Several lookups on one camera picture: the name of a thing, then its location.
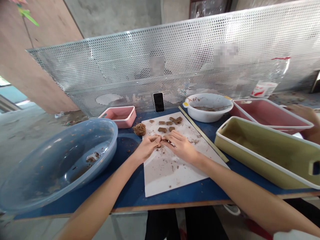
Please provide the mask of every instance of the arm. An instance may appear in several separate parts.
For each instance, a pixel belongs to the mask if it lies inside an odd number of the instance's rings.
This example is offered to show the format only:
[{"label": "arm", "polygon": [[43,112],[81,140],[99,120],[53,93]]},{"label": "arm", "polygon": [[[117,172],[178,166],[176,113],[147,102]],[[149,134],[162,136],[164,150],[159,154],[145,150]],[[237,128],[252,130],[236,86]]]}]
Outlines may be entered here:
[{"label": "arm", "polygon": [[58,239],[92,239],[107,219],[133,172],[151,155],[160,141],[160,136],[146,137],[136,151],[74,212]]},{"label": "arm", "polygon": [[173,130],[162,142],[173,153],[215,181],[252,220],[270,234],[299,230],[320,237],[320,229],[272,193],[197,152],[188,139]]},{"label": "arm", "polygon": [[287,109],[314,124],[314,127],[303,130],[300,132],[300,134],[302,135],[303,139],[320,144],[320,119],[315,111],[310,107],[300,104],[290,105],[287,107]]}]

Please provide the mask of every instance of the hand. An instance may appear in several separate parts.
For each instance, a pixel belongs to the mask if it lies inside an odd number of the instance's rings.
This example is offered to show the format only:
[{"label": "hand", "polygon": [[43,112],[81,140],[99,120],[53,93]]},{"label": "hand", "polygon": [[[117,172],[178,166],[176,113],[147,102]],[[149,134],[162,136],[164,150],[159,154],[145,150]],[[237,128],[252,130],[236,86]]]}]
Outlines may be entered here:
[{"label": "hand", "polygon": [[172,130],[169,135],[162,137],[161,143],[168,147],[179,158],[188,163],[194,164],[199,158],[200,153],[193,147],[185,136],[181,135],[176,130]]},{"label": "hand", "polygon": [[308,120],[309,122],[312,122],[315,126],[320,127],[320,119],[312,108],[300,104],[294,104],[287,106],[287,110]]},{"label": "hand", "polygon": [[315,111],[310,108],[310,107],[306,107],[300,104],[294,104],[294,105],[289,105],[287,106],[287,109],[308,120],[309,122],[314,124],[313,128],[310,129],[305,129],[303,131],[301,131],[301,135],[303,136],[304,139],[309,140],[311,142],[315,142],[319,144],[319,138],[315,137],[315,135],[318,135],[320,133],[320,119],[318,118],[317,114],[315,113]]},{"label": "hand", "polygon": [[161,147],[161,135],[155,134],[154,136],[145,137],[131,157],[137,160],[140,165],[150,157],[157,147]]}]

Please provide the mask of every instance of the white board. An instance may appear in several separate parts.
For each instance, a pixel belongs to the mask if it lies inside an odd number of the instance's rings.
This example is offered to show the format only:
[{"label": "white board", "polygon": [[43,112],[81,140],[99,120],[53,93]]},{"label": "white board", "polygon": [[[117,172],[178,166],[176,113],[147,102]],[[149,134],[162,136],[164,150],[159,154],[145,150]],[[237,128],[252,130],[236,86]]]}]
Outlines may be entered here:
[{"label": "white board", "polygon": [[[210,147],[206,140],[181,112],[153,118],[153,123],[150,123],[150,120],[142,121],[142,123],[146,125],[146,134],[143,138],[154,134],[160,134],[162,136],[169,134],[170,126],[159,125],[159,121],[170,121],[169,117],[181,117],[183,119],[182,123],[179,125],[173,124],[172,127],[175,127],[177,131],[186,136],[197,151],[228,168],[226,163]],[[167,133],[158,132],[159,127],[167,128]],[[181,158],[178,158],[170,149],[163,145],[158,149],[158,151],[153,151],[151,156],[144,162],[144,185],[146,197],[182,187],[205,178],[208,178],[208,176],[191,164],[186,163]]]}]

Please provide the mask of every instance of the yellow plastic container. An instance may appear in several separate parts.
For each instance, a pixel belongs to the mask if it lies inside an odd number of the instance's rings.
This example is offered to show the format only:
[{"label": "yellow plastic container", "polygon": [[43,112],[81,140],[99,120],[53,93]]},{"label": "yellow plastic container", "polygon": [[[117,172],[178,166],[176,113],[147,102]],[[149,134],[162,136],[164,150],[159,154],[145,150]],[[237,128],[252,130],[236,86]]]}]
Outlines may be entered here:
[{"label": "yellow plastic container", "polygon": [[320,189],[313,175],[320,145],[231,117],[217,131],[214,144],[236,160],[283,189]]}]

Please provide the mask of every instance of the perforated metal panel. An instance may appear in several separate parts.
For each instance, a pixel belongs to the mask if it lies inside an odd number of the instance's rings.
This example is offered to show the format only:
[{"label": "perforated metal panel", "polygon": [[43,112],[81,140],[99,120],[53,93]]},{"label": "perforated metal panel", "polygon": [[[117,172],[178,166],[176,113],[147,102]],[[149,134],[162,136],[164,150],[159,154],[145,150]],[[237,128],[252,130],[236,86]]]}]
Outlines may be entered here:
[{"label": "perforated metal panel", "polygon": [[[271,59],[286,53],[290,66],[276,90],[309,85],[320,69],[319,16],[320,1],[296,1],[28,52],[93,117],[113,106],[153,109],[156,92],[163,92],[165,107],[201,92],[248,96]],[[217,70],[214,43],[238,46],[236,68],[226,57],[227,68]],[[150,76],[150,57],[165,58],[163,76]]]}]

